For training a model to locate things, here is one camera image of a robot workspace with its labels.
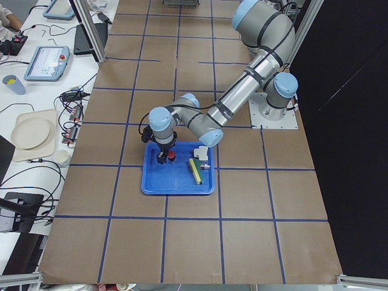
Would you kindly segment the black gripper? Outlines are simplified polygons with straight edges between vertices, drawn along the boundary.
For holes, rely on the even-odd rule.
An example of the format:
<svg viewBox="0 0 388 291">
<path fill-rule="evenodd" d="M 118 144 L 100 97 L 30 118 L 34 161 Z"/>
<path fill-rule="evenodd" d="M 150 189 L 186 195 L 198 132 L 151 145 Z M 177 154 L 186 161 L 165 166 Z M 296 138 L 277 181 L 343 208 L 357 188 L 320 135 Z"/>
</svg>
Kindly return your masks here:
<svg viewBox="0 0 388 291">
<path fill-rule="evenodd" d="M 157 143 L 160 153 L 156 156 L 158 164 L 164 164 L 168 158 L 170 150 L 176 144 L 177 133 L 172 130 L 171 132 L 157 132 L 153 131 L 155 142 Z"/>
</svg>

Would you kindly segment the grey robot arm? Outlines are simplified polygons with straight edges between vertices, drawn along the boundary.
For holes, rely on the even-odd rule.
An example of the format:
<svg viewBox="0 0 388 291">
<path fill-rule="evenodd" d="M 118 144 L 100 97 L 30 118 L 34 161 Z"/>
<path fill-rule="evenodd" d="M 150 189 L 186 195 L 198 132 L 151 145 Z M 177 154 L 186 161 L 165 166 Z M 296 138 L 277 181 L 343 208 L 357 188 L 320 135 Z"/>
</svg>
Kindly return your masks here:
<svg viewBox="0 0 388 291">
<path fill-rule="evenodd" d="M 270 106 L 284 108 L 281 98 L 293 97 L 298 88 L 296 78 L 279 69 L 288 60 L 295 42 L 293 22 L 269 1 L 243 1 L 232 19 L 233 28 L 255 57 L 238 79 L 215 101 L 207 113 L 202 113 L 198 99 L 186 93 L 165 107 L 155 107 L 149 113 L 149 126 L 142 141 L 153 141 L 159 147 L 156 160 L 160 164 L 175 146 L 174 128 L 182 123 L 207 147 L 223 138 L 222 127 L 258 90 L 269 89 Z"/>
</svg>

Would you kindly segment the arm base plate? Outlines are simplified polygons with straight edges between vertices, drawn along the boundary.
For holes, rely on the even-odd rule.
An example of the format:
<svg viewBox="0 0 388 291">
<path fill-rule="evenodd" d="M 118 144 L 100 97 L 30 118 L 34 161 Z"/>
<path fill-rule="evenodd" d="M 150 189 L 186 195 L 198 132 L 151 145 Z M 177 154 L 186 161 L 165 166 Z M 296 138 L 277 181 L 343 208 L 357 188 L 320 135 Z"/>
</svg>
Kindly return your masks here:
<svg viewBox="0 0 388 291">
<path fill-rule="evenodd" d="M 267 103 L 266 93 L 255 92 L 249 99 L 249 110 L 253 129 L 298 130 L 291 101 L 287 107 L 275 109 Z"/>
</svg>

